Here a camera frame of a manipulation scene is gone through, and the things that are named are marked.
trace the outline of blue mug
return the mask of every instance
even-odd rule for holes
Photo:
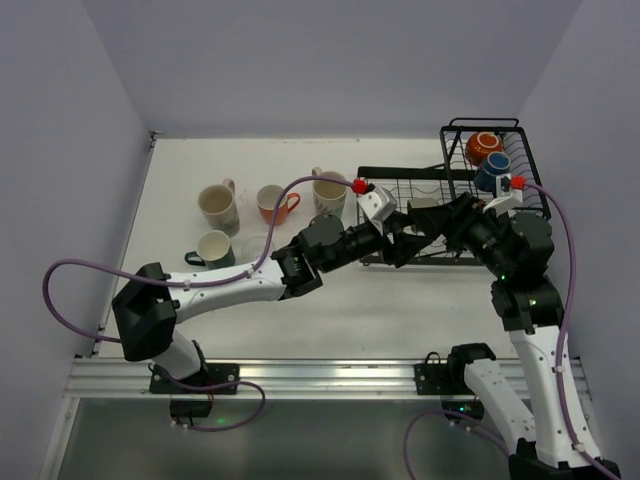
[[[509,173],[510,170],[509,157],[502,152],[492,152],[478,167],[473,183],[478,190],[496,193],[496,177]]]

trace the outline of gray wall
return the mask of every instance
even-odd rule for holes
[[[84,0],[173,135],[433,133],[516,115],[580,0]]]
[[[37,476],[70,364],[87,343],[41,299],[49,264],[116,263],[146,167],[148,136],[84,7],[0,5],[0,476]],[[95,329],[110,279],[55,277],[56,303]]]
[[[637,476],[640,294],[640,3],[585,0],[521,114],[545,185],[576,236],[574,353],[591,386],[604,450]],[[554,277],[566,286],[556,222]]]

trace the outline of dish rack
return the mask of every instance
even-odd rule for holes
[[[397,210],[407,213],[407,202],[414,198],[431,197],[439,205],[450,202],[462,192],[489,202],[494,194],[476,188],[473,178],[476,168],[469,163],[465,147],[475,132],[492,132],[500,137],[504,152],[511,159],[511,173],[523,176],[539,185],[540,175],[531,154],[524,129],[517,118],[454,118],[440,129],[440,143],[444,162],[426,168],[359,167],[358,178],[386,188],[398,202]],[[523,204],[514,210],[533,212],[551,218],[547,199],[533,189],[525,189]],[[357,223],[365,221],[360,206],[356,209]],[[416,234],[410,228],[407,233]],[[363,257],[363,265],[382,264],[379,255]],[[418,253],[409,265],[479,265],[468,252],[458,255],[446,249],[444,237]]]

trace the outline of white table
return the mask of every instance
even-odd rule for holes
[[[320,166],[354,178],[358,166],[425,167],[442,163],[438,140],[224,139],[157,141],[123,268],[135,272],[159,261],[165,271],[198,271],[183,261],[209,227],[196,198],[224,178],[236,182],[241,230],[237,256],[248,238],[266,234],[255,196],[266,184],[285,186]],[[311,184],[297,189],[300,206],[277,227],[275,247],[291,240],[314,216]],[[349,195],[343,221],[355,223]],[[323,276],[324,287],[284,302],[253,303],[204,314],[180,325],[210,358],[424,358],[452,345],[486,342],[501,358],[515,358],[490,302],[491,275],[482,267],[395,270],[352,264]],[[117,336],[113,316],[106,334]],[[103,344],[101,357],[122,357]]]

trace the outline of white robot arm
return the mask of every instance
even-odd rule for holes
[[[443,235],[450,251],[470,251],[497,278],[491,288],[492,302],[525,373],[533,415],[504,380],[488,348],[478,354],[474,346],[454,347],[447,362],[451,379],[475,392],[496,422],[511,454],[512,478],[605,478],[585,461],[582,452],[619,475],[614,463],[600,459],[570,373],[565,377],[566,397],[571,416],[580,419],[576,427],[581,443],[573,445],[566,431],[554,380],[554,350],[563,306],[544,275],[554,248],[551,227],[530,213],[498,215],[521,198],[521,193],[501,194],[491,206],[463,194],[446,205],[409,208],[408,214],[402,214],[395,211],[395,200],[388,191],[372,187],[358,199],[369,221],[345,230],[336,217],[316,217],[255,271],[251,265],[242,265],[197,274],[166,274],[158,263],[146,265],[138,275],[170,278],[183,287],[130,282],[118,293],[112,306],[125,358],[152,359],[185,382],[206,378],[206,363],[197,344],[175,331],[176,324],[239,303],[305,295],[322,286],[319,272],[330,272],[374,252],[400,267]],[[411,226],[422,235],[406,233]],[[233,283],[191,286],[247,270],[253,273]],[[561,368],[570,372],[566,349]]]

